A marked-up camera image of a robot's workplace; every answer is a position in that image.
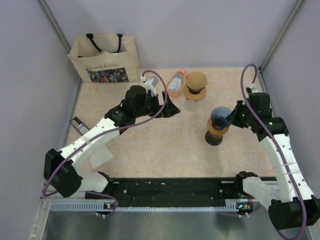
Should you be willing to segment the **brown paper coffee filter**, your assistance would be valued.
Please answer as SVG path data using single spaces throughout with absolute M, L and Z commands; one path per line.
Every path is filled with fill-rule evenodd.
M 201 91 L 208 85 L 208 80 L 204 73 L 194 71 L 186 76 L 186 85 L 193 91 Z

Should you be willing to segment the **white paper sheet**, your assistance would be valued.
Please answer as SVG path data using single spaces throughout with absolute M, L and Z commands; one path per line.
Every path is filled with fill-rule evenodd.
M 104 145 L 95 151 L 95 153 L 90 157 L 89 162 L 91 167 L 96 169 L 113 158 L 114 155 L 112 152 Z

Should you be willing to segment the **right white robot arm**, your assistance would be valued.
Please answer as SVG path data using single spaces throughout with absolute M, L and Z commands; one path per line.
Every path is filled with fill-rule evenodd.
M 291 147 L 289 130 L 281 117 L 274 117 L 271 98 L 247 87 L 248 97 L 238 100 L 226 118 L 239 128 L 250 128 L 265 149 L 279 189 L 267 185 L 253 172 L 235 177 L 233 192 L 239 198 L 252 196 L 267 209 L 277 230 L 312 226 L 320 219 L 320 200 L 307 184 Z

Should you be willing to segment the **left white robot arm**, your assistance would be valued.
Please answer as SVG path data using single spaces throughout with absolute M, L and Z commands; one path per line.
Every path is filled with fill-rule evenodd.
M 60 150 L 52 148 L 45 154 L 43 177 L 46 185 L 52 186 L 64 198 L 87 191 L 109 198 L 114 187 L 107 175 L 103 172 L 81 173 L 81 166 L 108 141 L 136 127 L 138 118 L 171 118 L 180 113 L 167 90 L 162 91 L 162 97 L 163 104 L 160 104 L 155 88 L 146 81 L 143 85 L 132 85 L 120 104 L 111 108 L 82 137 Z

